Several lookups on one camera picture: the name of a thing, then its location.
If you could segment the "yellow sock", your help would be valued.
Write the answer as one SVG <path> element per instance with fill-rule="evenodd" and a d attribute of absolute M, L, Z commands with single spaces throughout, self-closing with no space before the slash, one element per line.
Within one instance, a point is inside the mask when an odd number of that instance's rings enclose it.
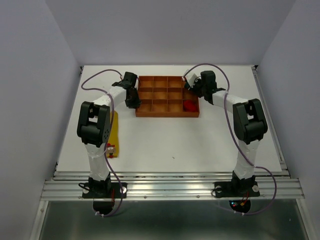
<path fill-rule="evenodd" d="M 111 133 L 109 136 L 109 140 L 107 142 L 106 146 L 106 156 L 107 158 L 117 158 L 120 151 L 120 145 L 119 145 L 119 115 L 115 111 L 114 112 L 114 118 L 113 118 L 113 124 L 111 128 Z"/>

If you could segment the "orange compartment tray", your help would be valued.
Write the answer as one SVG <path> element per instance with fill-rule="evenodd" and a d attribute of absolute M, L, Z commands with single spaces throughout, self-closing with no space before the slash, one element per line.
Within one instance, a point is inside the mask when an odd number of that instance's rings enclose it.
<path fill-rule="evenodd" d="M 184 88 L 181 76 L 141 75 L 138 96 L 141 105 L 135 110 L 136 117 L 145 118 L 197 118 L 200 115 L 199 98 Z M 183 101 L 192 100 L 197 112 L 186 112 Z"/>

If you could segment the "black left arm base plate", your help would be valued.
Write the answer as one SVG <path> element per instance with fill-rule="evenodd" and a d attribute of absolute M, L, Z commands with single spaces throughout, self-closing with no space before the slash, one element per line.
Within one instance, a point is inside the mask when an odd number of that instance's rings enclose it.
<path fill-rule="evenodd" d="M 78 186 L 82 189 L 83 199 L 125 199 L 127 197 L 127 183 L 122 183 L 122 189 L 118 182 L 111 182 L 110 187 L 106 189 L 90 189 L 89 183 L 79 183 Z"/>

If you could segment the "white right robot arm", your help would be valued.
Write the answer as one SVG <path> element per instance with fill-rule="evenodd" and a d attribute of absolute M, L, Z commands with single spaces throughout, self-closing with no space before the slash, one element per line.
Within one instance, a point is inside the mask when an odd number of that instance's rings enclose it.
<path fill-rule="evenodd" d="M 199 98 L 224 109 L 233 120 L 227 125 L 238 149 L 237 160 L 230 181 L 216 181 L 212 191 L 217 198 L 260 195 L 255 176 L 255 160 L 260 141 L 268 131 L 268 124 L 261 101 L 257 98 L 245 99 L 219 88 L 212 70 L 201 72 L 200 76 L 191 72 L 185 75 L 185 88 Z"/>

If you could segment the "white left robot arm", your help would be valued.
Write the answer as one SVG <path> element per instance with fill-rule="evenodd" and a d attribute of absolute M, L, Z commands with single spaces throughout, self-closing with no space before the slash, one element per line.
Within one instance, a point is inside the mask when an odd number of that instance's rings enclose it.
<path fill-rule="evenodd" d="M 120 73 L 114 69 L 102 70 L 81 84 L 82 90 L 99 91 L 103 95 L 94 101 L 84 101 L 81 104 L 76 130 L 87 151 L 90 168 L 88 183 L 79 185 L 85 195 L 92 194 L 95 198 L 104 198 L 112 193 L 112 169 L 108 166 L 106 152 L 115 123 L 115 107 L 125 103 L 127 108 L 137 109 L 141 105 L 137 88 L 139 77 L 132 72 L 120 75 L 120 81 L 114 82 L 109 90 L 85 87 L 88 81 L 105 72 Z"/>

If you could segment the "red sock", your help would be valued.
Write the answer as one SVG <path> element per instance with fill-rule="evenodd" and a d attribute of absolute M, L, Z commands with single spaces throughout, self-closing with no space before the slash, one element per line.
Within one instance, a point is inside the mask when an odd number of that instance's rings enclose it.
<path fill-rule="evenodd" d="M 183 110 L 185 112 L 197 112 L 198 107 L 194 101 L 187 99 L 183 101 Z"/>

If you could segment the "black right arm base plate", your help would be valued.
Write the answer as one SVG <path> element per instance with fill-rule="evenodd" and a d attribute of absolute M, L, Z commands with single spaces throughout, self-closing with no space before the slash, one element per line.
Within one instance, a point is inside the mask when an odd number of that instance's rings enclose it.
<path fill-rule="evenodd" d="M 260 191 L 254 191 L 253 186 L 234 186 L 230 181 L 216 181 L 213 183 L 214 188 L 211 190 L 211 195 L 215 198 L 242 198 L 259 197 Z"/>

